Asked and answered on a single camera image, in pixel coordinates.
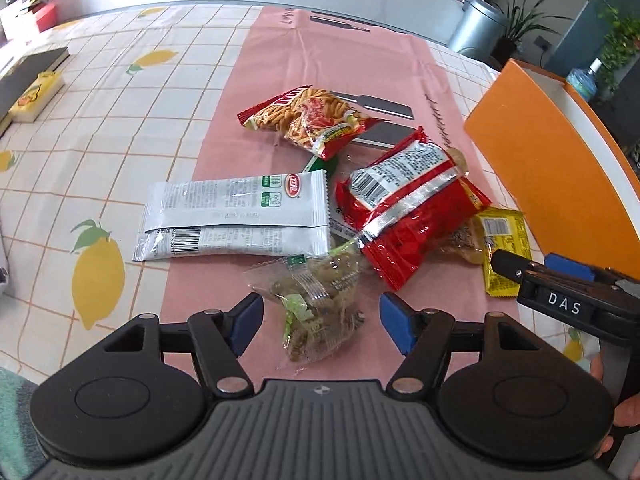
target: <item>silver trash can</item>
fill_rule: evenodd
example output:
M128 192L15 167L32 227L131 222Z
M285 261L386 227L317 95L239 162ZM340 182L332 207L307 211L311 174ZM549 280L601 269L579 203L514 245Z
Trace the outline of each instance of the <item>silver trash can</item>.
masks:
M509 20L498 7L484 0L466 0L464 9L447 46L463 56L487 62Z

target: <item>white bottle cap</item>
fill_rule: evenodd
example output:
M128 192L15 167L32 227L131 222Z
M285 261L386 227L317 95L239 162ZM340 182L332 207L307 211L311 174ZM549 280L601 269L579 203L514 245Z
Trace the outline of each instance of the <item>white bottle cap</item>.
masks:
M596 58L595 61L591 63L589 70L595 73L600 69L601 66L602 66L602 62L598 58Z

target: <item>bottle with blue liquid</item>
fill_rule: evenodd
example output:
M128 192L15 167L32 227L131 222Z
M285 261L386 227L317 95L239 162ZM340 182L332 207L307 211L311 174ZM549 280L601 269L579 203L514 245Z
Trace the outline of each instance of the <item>bottle with blue liquid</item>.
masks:
M583 68L574 68L569 72L566 80L575 88L575 91L587 102L593 99L598 91L596 85L596 72L602 66L602 62L596 58L590 67L585 70Z

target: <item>pink cloth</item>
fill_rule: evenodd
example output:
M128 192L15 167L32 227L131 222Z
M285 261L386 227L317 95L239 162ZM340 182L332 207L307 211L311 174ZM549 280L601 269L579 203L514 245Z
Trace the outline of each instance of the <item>pink cloth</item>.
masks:
M274 146L271 134L245 130L236 114L295 86L312 84L409 105L415 121L379 116L409 126L422 125L436 142L446 144L428 96L436 102L451 145L465 154L470 179L494 198L464 132L446 72L434 62L424 40L360 23L353 25L369 32L337 28L312 22L310 16L304 10L263 9L220 97L194 180L299 171L309 160L309 153L286 142ZM353 144L344 152L367 161L380 154ZM173 260L162 322L183 322L205 308L230 309L250 291L242 273L264 260L247 255ZM306 380L377 378L386 384L402 356L380 323L378 298L384 290L377 276L364 276L360 283L361 310L366 316L363 327L333 356L309 365L295 376ZM515 301L488 297L481 269L461 260L429 256L399 295L417 310L439 308L458 320L481 321L491 310L501 310L516 319L518 315ZM266 302L263 325L240 359L258 388L263 378L292 378L295 372L291 365L282 367L282 311L282 306ZM456 357L450 371L469 364L471 359L472 356ZM192 369L189 356L169 356L167 362L185 371Z

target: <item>teal towel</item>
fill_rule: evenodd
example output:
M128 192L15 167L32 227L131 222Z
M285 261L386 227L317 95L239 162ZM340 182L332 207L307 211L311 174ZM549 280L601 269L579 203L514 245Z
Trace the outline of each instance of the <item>teal towel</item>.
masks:
M0 480L27 479L45 461L29 418L36 387L0 368Z

